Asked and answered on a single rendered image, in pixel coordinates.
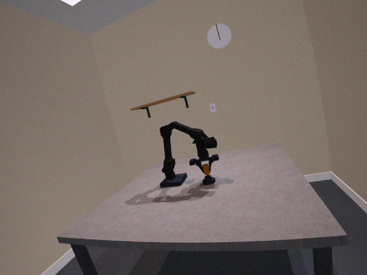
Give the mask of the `orange knob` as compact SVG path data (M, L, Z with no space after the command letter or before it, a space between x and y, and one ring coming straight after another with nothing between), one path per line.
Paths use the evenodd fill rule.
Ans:
M202 165L202 167L203 167L204 175L209 175L210 174L209 165L204 164Z

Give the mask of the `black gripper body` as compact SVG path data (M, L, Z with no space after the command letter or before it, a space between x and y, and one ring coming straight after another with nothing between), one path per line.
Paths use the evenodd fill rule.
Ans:
M215 154L215 155L212 155L212 157L208 157L208 154L207 154L207 151L206 149L204 150L200 150L200 151L197 151L198 152L198 156L199 156L199 159L196 160L195 159L191 159L189 164L190 166L192 165L197 165L197 164L200 164L200 162L203 162L203 161L209 161L209 162L213 162L213 161L218 161L219 160L219 156L218 154Z

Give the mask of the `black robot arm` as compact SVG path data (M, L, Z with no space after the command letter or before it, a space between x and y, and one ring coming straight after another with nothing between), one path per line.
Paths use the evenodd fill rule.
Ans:
M172 158L171 155L171 142L170 137L172 133L172 129L177 129L188 134L191 138L194 139L193 144L196 144L197 150L204 150L208 148L216 148L217 141L214 137L208 137L204 134L203 130L198 128L190 128L186 125L178 123L177 121L171 122L168 125L165 125L160 128L161 136L163 137L164 150L165 150L165 159L163 162L162 172L165 173L165 180L174 179L176 177L173 169L175 166L175 159Z

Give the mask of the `dark grey round pedestal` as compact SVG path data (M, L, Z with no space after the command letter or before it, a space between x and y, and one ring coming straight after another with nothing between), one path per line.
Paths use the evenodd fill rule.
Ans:
M210 185L215 182L215 178L211 175L205 176L205 178L202 180L204 185Z

